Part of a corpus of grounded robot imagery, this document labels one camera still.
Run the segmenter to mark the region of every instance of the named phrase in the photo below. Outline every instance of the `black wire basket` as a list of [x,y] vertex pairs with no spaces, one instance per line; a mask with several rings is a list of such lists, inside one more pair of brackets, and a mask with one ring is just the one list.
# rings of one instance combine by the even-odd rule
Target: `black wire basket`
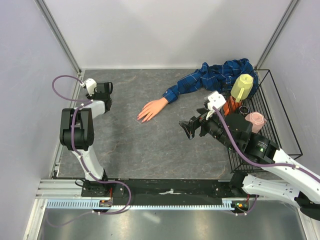
[[[278,131],[275,125],[275,121],[273,119],[273,116],[271,114],[270,108],[268,106],[267,100],[266,100],[266,96],[263,90],[263,83],[266,84],[267,82],[264,82],[266,79],[269,80],[268,82],[268,91],[272,91],[274,92],[274,98],[278,98],[277,101],[279,102],[279,105],[281,106],[281,111],[283,111],[283,115],[285,116],[286,119],[286,125],[288,126],[288,131],[291,133],[292,138],[294,139],[294,144],[295,144],[295,148],[294,148],[294,152],[295,153],[291,153],[290,151],[286,151],[286,149],[284,149],[284,151],[286,151],[286,153],[291,156],[293,159],[298,159],[299,157],[301,157],[303,155],[300,144],[298,142],[298,139],[296,137],[295,131],[292,127],[292,124],[289,120],[287,111],[285,109],[285,106],[283,104],[283,101],[280,97],[278,88],[276,86],[275,80],[271,74],[271,71],[269,69],[258,69],[255,70],[257,72],[257,74],[259,75],[260,73],[264,74],[262,80],[259,79],[259,85],[258,88],[256,90],[256,92],[252,95],[249,96],[248,98],[246,98],[245,100],[242,100],[241,106],[246,106],[250,109],[250,112],[259,112],[260,114],[262,114],[264,116],[264,118],[266,119],[266,123],[264,124],[264,126],[261,128],[261,130],[258,132],[258,134],[266,137],[267,139],[273,141],[274,143],[278,144],[278,146],[280,148],[283,148],[281,142],[280,142],[280,138],[278,135]],[[224,97],[227,100],[228,103],[228,110],[230,111],[230,113],[232,113],[232,111],[234,110],[234,106],[232,107],[232,103],[230,103],[230,88],[231,86],[228,87],[223,87],[222,90],[222,94],[224,95]],[[244,172],[244,173],[257,173],[257,172],[266,172],[265,170],[261,169],[260,167],[255,167],[252,166],[248,163],[246,163],[245,161],[243,161],[239,155],[228,149],[228,156],[229,156],[229,161],[230,161],[230,167],[231,167],[231,173],[235,173],[235,172]]]

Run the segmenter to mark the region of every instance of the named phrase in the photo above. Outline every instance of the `mannequin hand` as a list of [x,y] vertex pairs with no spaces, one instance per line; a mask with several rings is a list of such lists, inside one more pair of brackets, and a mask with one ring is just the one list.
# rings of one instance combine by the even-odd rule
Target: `mannequin hand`
[[164,97],[148,102],[139,113],[137,119],[140,120],[146,116],[142,122],[151,120],[155,115],[157,115],[169,102]]

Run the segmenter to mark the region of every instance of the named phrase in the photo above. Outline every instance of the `white wall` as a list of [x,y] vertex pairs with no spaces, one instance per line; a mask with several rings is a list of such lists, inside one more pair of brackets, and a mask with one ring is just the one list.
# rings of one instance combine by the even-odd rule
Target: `white wall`
[[[47,178],[67,101],[54,77],[76,75],[33,0],[0,7],[0,235],[22,239],[41,178]],[[74,83],[58,84],[70,96]]]
[[78,64],[194,68],[255,65],[290,0],[45,0]]
[[320,1],[302,0],[262,68],[271,70],[304,156],[320,174]]

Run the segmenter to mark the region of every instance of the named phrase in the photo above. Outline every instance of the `wire rack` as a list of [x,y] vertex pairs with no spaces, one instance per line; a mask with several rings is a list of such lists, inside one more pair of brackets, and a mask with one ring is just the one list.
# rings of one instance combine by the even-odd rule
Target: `wire rack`
[[[259,81],[259,87],[255,94],[251,98],[247,98],[243,100],[241,103],[243,106],[247,106],[251,112],[259,112],[261,113],[265,119],[267,120],[266,124],[262,127],[262,129],[259,131],[258,134],[268,138],[269,140],[275,142],[276,144],[279,145],[280,148],[282,148],[279,135],[275,126],[274,119],[272,117],[272,114],[270,112],[270,108],[268,106],[263,88],[262,88],[262,83],[265,81],[267,76],[270,77],[272,80],[272,86],[274,87],[274,90],[276,91],[276,95],[278,96],[278,100],[283,108],[283,112],[285,114],[285,117],[287,119],[287,123],[292,131],[292,135],[294,137],[298,153],[289,153],[288,155],[291,156],[293,159],[298,159],[303,155],[303,152],[301,150],[300,144],[298,142],[298,139],[296,137],[295,131],[291,125],[291,122],[289,120],[287,111],[285,109],[285,106],[282,102],[282,99],[280,97],[280,94],[278,92],[278,88],[276,86],[275,80],[271,74],[271,71],[269,69],[258,69],[256,70],[257,73],[259,72],[266,72],[264,77],[262,78],[261,81]],[[256,172],[265,172],[265,170],[261,169],[260,167],[255,167],[250,164],[247,164],[244,162],[237,153],[232,152],[230,149],[227,150],[228,155],[229,155],[229,160],[230,160],[230,167],[231,167],[231,173],[235,172],[245,172],[245,173],[256,173]]]

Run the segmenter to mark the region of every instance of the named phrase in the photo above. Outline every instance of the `wrist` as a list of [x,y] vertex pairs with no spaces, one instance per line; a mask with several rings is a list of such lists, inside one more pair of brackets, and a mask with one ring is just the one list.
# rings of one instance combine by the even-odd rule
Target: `wrist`
[[160,98],[160,101],[165,105],[167,105],[169,103],[165,97]]

